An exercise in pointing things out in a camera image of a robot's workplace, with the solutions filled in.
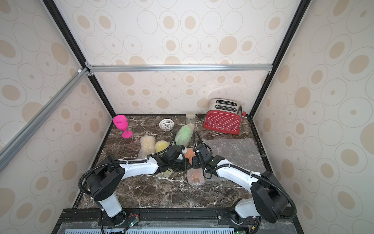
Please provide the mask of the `orange glass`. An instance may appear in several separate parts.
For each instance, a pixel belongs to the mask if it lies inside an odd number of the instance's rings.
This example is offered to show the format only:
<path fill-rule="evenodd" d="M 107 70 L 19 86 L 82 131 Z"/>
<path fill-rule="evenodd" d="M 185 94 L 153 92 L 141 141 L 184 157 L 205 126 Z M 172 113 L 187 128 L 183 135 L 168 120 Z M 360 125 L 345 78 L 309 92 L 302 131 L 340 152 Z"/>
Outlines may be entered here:
<path fill-rule="evenodd" d="M 185 158 L 189 159 L 189 163 L 192 165 L 192 158 L 195 156 L 195 153 L 192 148 L 189 148 L 185 153 Z M 190 185 L 201 186 L 205 183 L 205 178 L 203 176 L 203 171 L 201 168 L 193 169 L 190 168 L 187 170 L 187 180 Z"/>

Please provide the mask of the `green glass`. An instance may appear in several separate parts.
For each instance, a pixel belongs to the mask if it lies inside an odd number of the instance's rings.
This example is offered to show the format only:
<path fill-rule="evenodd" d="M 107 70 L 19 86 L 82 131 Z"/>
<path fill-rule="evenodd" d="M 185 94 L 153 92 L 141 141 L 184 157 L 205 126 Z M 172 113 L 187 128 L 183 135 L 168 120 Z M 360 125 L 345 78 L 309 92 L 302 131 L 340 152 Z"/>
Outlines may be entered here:
<path fill-rule="evenodd" d="M 183 145 L 185 147 L 188 147 L 192 139 L 194 130 L 195 130 L 195 125 L 192 123 L 182 126 L 181 129 L 178 131 L 176 138 L 175 138 L 176 145 Z"/>

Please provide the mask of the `clear bubble wrap sheet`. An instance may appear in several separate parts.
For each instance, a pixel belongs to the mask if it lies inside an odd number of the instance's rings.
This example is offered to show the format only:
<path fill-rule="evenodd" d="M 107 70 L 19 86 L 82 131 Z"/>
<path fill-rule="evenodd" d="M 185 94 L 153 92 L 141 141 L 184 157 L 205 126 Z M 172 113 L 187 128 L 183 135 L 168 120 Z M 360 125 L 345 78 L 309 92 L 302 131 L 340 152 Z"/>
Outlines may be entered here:
<path fill-rule="evenodd" d="M 224 157 L 231 163 L 254 172 L 263 173 L 266 167 L 253 138 L 242 139 L 204 139 L 212 149 L 213 155 Z"/>

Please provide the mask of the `pink plastic wine glass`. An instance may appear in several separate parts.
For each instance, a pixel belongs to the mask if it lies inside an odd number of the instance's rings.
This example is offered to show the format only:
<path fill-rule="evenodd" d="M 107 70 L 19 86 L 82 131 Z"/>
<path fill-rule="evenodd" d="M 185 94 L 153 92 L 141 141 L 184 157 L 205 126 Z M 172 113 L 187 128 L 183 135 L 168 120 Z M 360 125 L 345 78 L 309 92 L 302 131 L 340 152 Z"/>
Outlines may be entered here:
<path fill-rule="evenodd" d="M 123 131 L 123 138 L 132 137 L 132 131 L 128 130 L 128 121 L 125 115 L 117 115 L 114 117 L 113 123 L 119 130 Z"/>

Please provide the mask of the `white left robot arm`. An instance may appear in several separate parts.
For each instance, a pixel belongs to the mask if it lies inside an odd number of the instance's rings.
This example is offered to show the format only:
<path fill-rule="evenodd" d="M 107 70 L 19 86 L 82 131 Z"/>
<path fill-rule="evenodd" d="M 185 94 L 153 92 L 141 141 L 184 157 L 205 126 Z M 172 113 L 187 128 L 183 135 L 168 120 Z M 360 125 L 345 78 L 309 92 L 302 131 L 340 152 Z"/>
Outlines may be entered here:
<path fill-rule="evenodd" d="M 183 145 L 170 145 L 142 160 L 118 160 L 115 156 L 108 156 L 81 176 L 79 189 L 93 198 L 108 217 L 117 217 L 123 212 L 123 208 L 115 190 L 122 180 L 133 176 L 159 174 L 167 170 L 186 171 L 192 167 L 190 160 L 185 157 L 187 151 Z"/>

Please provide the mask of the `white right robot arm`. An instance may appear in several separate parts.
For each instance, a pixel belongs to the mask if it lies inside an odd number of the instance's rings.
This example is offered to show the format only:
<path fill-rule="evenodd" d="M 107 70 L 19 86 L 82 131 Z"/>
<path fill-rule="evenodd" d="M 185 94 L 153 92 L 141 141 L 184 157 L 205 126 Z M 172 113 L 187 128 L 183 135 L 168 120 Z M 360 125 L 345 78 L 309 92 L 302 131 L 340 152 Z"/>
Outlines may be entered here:
<path fill-rule="evenodd" d="M 293 219 L 297 216 L 295 203 L 270 171 L 253 172 L 232 164 L 224 157 L 214 157 L 211 148 L 202 141 L 194 144 L 193 151 L 193 168 L 228 179 L 251 194 L 251 198 L 240 199 L 231 207 L 233 222 L 242 223 L 248 217 L 260 216 L 276 223 L 279 218 Z"/>

